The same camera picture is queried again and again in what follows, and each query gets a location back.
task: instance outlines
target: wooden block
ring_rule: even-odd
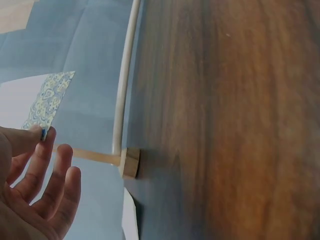
[[[139,148],[129,147],[123,149],[119,166],[120,175],[124,178],[135,178],[138,172],[139,160]]]

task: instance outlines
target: white paper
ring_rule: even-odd
[[[0,84],[0,126],[21,129],[48,74]]]
[[[122,229],[125,240],[139,240],[136,205],[126,188],[123,193]]]

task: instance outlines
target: brown wooden panel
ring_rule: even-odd
[[[320,239],[320,4],[146,0],[129,127],[142,240]]]

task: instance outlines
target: wooden stick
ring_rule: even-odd
[[[54,145],[53,146],[53,152],[57,152],[57,148],[59,145]],[[81,159],[87,159],[87,160],[92,160],[96,162],[101,162],[101,163],[107,163],[107,164],[112,164],[115,166],[120,165],[121,157],[117,155],[108,155],[104,153],[99,153],[99,152],[94,152],[94,151],[88,151],[88,150],[83,150],[80,148],[72,148],[73,149],[73,156],[76,158],[81,158]]]

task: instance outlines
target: patterned paper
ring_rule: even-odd
[[[74,75],[74,71],[48,75],[31,106],[29,117],[22,129],[29,129],[32,125],[40,125],[43,128],[42,140],[46,139],[51,123]]]

